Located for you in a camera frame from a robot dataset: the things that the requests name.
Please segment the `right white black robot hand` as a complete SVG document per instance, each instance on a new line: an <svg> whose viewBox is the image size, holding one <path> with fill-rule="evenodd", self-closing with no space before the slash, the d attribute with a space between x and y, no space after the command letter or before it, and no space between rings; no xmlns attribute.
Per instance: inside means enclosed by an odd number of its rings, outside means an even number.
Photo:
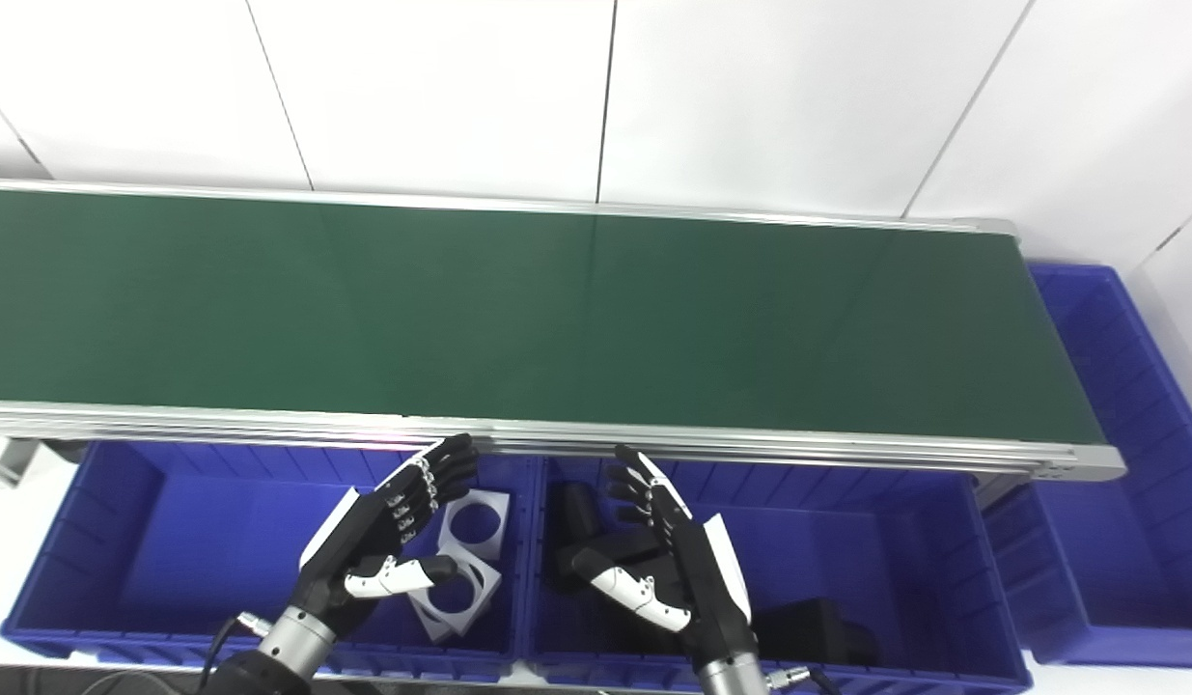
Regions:
<svg viewBox="0 0 1192 695"><path fill-rule="evenodd" d="M657 628L679 639L694 674L732 668L758 658L747 594L724 519L701 523L660 467L640 449L619 443L617 465L608 472L607 491L622 501L619 519L646 530L679 587L662 596L654 573L622 565L611 550L586 542L575 550L569 567L596 590Z"/></svg>

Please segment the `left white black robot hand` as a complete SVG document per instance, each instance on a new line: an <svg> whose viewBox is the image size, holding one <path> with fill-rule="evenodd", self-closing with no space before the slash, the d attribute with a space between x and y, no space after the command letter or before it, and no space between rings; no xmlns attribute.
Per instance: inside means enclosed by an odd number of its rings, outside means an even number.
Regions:
<svg viewBox="0 0 1192 695"><path fill-rule="evenodd" d="M472 436L460 432L410 455L371 491L344 494L306 545L287 618L317 621L343 639L383 598L454 579L451 556L410 557L405 550L441 507L466 496L479 457Z"/></svg>

